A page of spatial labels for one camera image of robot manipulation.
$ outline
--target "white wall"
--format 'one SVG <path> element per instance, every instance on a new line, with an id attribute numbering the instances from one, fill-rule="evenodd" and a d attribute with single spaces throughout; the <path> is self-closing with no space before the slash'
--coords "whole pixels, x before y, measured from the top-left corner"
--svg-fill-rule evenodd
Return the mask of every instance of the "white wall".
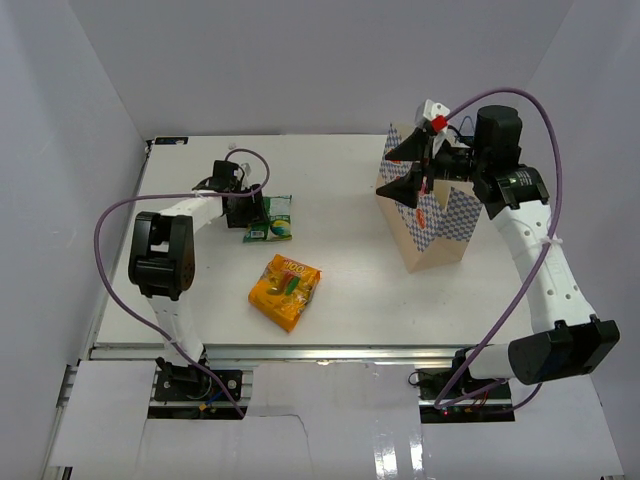
<path id="1" fill-rule="evenodd" d="M 386 131 L 524 87 L 570 0 L 71 0 L 144 138 Z"/>
<path id="2" fill-rule="evenodd" d="M 33 480 L 101 291 L 93 225 L 144 144 L 66 0 L 1 0 L 0 58 L 0 476 Z"/>
<path id="3" fill-rule="evenodd" d="M 589 0 L 575 2 L 528 87 L 548 106 L 563 154 L 565 252 L 601 318 L 621 330 L 593 381 L 630 479 L 640 478 L 638 85 L 640 5 Z M 552 185 L 544 127 L 522 111 L 524 160 Z"/>

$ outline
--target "blue wire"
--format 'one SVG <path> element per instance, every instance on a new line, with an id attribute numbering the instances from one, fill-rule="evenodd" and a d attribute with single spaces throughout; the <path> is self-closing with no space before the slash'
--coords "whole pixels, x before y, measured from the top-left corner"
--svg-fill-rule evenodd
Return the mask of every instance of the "blue wire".
<path id="1" fill-rule="evenodd" d="M 469 115 L 465 115 L 465 117 L 462 119 L 462 122 L 460 122 L 460 126 L 458 127 L 458 130 L 460 130 L 461 134 L 462 134 L 462 127 L 464 125 L 464 122 L 466 122 L 467 118 L 469 119 L 469 122 L 471 123 L 471 128 L 473 129 L 473 132 L 475 133 L 475 131 L 476 131 L 476 126 L 473 124 L 473 118 L 471 118 L 471 116 L 469 116 Z"/>
<path id="2" fill-rule="evenodd" d="M 213 397 L 211 397 L 209 400 L 207 400 L 206 402 L 204 402 L 204 404 L 208 407 L 209 405 L 211 405 L 213 402 L 215 402 L 218 398 L 220 398 L 220 395 L 222 395 L 222 390 L 220 390 L 218 393 L 216 393 Z"/>

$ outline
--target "red cap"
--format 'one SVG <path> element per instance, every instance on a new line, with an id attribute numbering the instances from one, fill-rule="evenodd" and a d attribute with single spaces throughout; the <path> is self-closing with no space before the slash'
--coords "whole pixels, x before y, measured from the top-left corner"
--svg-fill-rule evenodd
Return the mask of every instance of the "red cap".
<path id="1" fill-rule="evenodd" d="M 436 118 L 431 120 L 431 126 L 436 131 L 436 133 L 438 133 L 440 130 L 446 128 L 447 125 L 448 125 L 447 124 L 447 119 L 444 118 L 442 115 L 438 115 Z"/>

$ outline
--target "blue and white checkered box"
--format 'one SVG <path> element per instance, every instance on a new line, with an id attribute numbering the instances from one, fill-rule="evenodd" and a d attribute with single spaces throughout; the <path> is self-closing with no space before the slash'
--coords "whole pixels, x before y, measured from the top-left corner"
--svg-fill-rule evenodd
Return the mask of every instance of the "blue and white checkered box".
<path id="1" fill-rule="evenodd" d="M 412 131 L 413 127 L 409 126 L 391 124 L 389 127 L 378 186 L 406 175 L 411 168 L 409 162 L 388 161 L 384 155 Z M 416 209 L 377 198 L 409 271 L 460 260 L 482 210 L 482 204 L 473 196 L 468 182 L 436 180 L 434 192 L 420 196 Z"/>

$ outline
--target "checkered pattern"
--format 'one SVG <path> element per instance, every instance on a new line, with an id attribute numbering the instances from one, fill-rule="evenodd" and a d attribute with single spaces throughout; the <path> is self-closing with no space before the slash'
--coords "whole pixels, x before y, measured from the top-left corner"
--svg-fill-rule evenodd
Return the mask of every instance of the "checkered pattern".
<path id="1" fill-rule="evenodd" d="M 391 125 L 384 145 L 384 155 L 400 145 L 402 140 L 398 130 Z M 410 162 L 394 163 L 384 160 L 383 156 L 380 162 L 380 175 L 384 183 L 389 183 L 397 177 L 406 175 L 410 168 Z M 475 197 L 454 188 L 449 195 L 446 211 L 442 209 L 433 194 L 420 196 L 418 208 L 415 210 L 399 202 L 396 202 L 396 207 L 409 229 L 416 248 L 419 252 L 424 252 L 438 237 L 468 242 L 473 234 L 482 204 Z M 419 212 L 424 214 L 424 228 L 418 220 L 418 216 L 421 215 Z"/>
<path id="2" fill-rule="evenodd" d="M 439 236 L 468 242 L 476 228 L 480 210 L 482 204 L 478 199 L 452 188 L 447 202 L 446 220 L 442 223 Z"/>

